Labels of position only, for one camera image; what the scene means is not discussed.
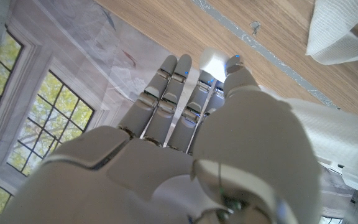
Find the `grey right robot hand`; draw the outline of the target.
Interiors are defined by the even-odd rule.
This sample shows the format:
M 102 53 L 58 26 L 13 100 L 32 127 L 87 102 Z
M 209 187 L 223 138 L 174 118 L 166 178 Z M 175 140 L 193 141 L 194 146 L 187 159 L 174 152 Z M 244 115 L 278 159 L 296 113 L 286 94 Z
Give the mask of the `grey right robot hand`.
M 62 144 L 0 223 L 318 223 L 320 168 L 292 107 L 235 55 L 192 154 L 101 126 Z

